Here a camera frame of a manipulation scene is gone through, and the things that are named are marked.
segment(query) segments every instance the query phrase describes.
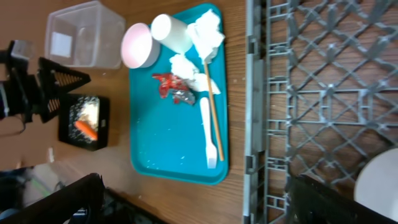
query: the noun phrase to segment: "black food container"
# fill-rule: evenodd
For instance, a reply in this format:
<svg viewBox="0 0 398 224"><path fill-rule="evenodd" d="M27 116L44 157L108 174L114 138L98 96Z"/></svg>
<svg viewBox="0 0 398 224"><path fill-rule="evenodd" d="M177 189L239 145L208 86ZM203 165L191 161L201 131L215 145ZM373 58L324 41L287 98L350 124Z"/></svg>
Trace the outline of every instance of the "black food container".
<svg viewBox="0 0 398 224"><path fill-rule="evenodd" d="M98 140L89 141L74 125L78 120L78 112L82 109L82 99L97 98L98 108ZM66 94L60 97L58 140L82 147L90 151L102 149L108 145L109 133L109 99L103 96L90 96L80 94Z"/></svg>

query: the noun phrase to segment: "white cup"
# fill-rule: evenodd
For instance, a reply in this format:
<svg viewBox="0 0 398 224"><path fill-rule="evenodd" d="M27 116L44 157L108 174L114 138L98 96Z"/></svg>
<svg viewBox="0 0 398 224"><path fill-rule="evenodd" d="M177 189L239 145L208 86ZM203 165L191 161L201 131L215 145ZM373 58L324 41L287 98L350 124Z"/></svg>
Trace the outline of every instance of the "white cup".
<svg viewBox="0 0 398 224"><path fill-rule="evenodd" d="M158 15L150 27L152 37L170 50L184 54L192 47L186 23L167 14Z"/></svg>

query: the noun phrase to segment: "white round object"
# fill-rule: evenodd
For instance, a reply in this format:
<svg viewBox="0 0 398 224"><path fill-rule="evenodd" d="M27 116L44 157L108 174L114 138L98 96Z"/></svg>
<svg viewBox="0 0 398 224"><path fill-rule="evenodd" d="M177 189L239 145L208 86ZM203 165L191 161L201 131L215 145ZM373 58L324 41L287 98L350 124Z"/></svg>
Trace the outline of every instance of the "white round object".
<svg viewBox="0 0 398 224"><path fill-rule="evenodd" d="M356 181L354 199L398 222L398 149L383 152L365 166Z"/></svg>
<svg viewBox="0 0 398 224"><path fill-rule="evenodd" d="M167 14L158 15L151 24L153 38L178 54L184 54L192 47L187 34L187 25Z"/></svg>
<svg viewBox="0 0 398 224"><path fill-rule="evenodd" d="M160 44L150 34L147 24L132 25L122 41L121 55L123 63L129 68L146 68L157 60Z"/></svg>

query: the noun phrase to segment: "gray plastic grid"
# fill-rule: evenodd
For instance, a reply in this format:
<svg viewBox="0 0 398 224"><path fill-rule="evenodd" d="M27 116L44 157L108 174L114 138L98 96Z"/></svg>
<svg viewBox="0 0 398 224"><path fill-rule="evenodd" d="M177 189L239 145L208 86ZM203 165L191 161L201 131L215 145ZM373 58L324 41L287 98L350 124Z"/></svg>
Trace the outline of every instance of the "gray plastic grid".
<svg viewBox="0 0 398 224"><path fill-rule="evenodd" d="M244 176L244 223L280 223L286 216L289 206L288 195L272 195L269 191L269 173L271 171L282 172L285 175L286 183L291 175L308 174L336 188L337 184L344 181L355 182L355 175L374 154L365 151L356 143L356 140L367 130L372 130L375 135L381 137L389 146L396 146L398 143L396 119L386 119L390 115L397 114L398 103L396 100L387 98L384 93L394 93L398 97L398 69L396 63L391 63L381 58L381 54L387 46L398 39L397 26L385 25L381 22L382 15L392 7L397 6L397 1L375 1L371 10L366 14L361 6L355 1L340 0L331 4L329 1L322 1L315 7L305 7L297 0L289 0L286 3L272 5L271 1L247 0L246 9L246 33L247 33L247 57L246 57L246 143L245 143L245 176ZM298 24L295 13L305 15L303 21ZM337 29L337 25L345 20L350 14L355 14L361 19L361 23L353 33L346 33ZM277 21L285 20L287 26L286 42L271 42L271 27ZM304 30L311 23L317 23L322 27L322 32L313 38L303 35ZM359 41L359 36L370 27L377 27L385 35L379 36L369 47L365 47ZM329 34L337 37L341 44L336 46L329 43L326 52L320 47L322 40ZM305 46L300 54L293 48L292 43L300 40ZM347 68L339 63L336 58L346 48L355 49L364 58L353 68ZM324 58L324 62L314 70L309 70L302 65L303 59L311 52ZM286 76L274 76L271 73L271 60L276 57L287 59ZM266 78L263 80L264 66ZM357 74L368 62L375 63L380 69L387 72L387 75L376 82L366 82ZM325 83L319 79L318 74L328 66L334 66L344 75L333 83ZM298 85L292 83L293 70L299 69L305 74L303 82ZM356 80L358 88L342 88L347 80ZM309 86L309 83L316 83L317 88ZM350 94L348 100L342 96ZM271 119L271 97L284 95L286 98L285 119ZM316 95L315 100L308 100L306 95ZM376 111L375 101L383 101L389 105L388 110ZM336 106L333 103L338 101L344 108L337 114L334 113ZM356 119L341 120L340 118L349 111L355 114ZM309 119L307 115L315 113L315 118ZM309 131L305 125L316 126L315 131ZM358 127L354 134L348 135L341 127ZM343 143L327 149L322 142L317 140L322 132L334 130ZM297 131L302 135L298 144L292 144L292 138L296 138ZM283 157L271 157L271 137L281 137L285 140L285 155ZM314 161L301 154L306 144L311 143L322 153ZM352 147L361 155L354 168L347 168L342 162L336 159L336 154L345 147ZM339 175L332 179L326 179L321 174L319 167L336 169ZM281 210L282 212L271 215L269 209Z"/></svg>

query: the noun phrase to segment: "blue tray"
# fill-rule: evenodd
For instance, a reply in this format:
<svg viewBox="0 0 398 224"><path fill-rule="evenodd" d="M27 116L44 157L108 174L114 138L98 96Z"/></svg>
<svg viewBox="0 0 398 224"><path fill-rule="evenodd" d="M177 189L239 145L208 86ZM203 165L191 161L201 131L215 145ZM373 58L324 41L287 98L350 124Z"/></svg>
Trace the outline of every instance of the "blue tray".
<svg viewBox="0 0 398 224"><path fill-rule="evenodd" d="M174 15L186 24L195 22L203 13L212 9L220 16L220 10L213 4L205 3ZM207 169L205 133L203 131L199 100L208 92L194 92L197 102L190 106L181 102L173 103L171 95L161 99L159 81L153 73L171 71L169 58L175 53L161 46L156 63L149 68L130 69L131 109L131 162L141 174L199 184L218 184L228 173L228 109L225 75L224 44L209 64L209 73L221 91L214 95L220 126L225 160L218 156L217 167ZM204 73L203 65L195 47L185 56ZM212 124L213 142L217 146Z"/></svg>

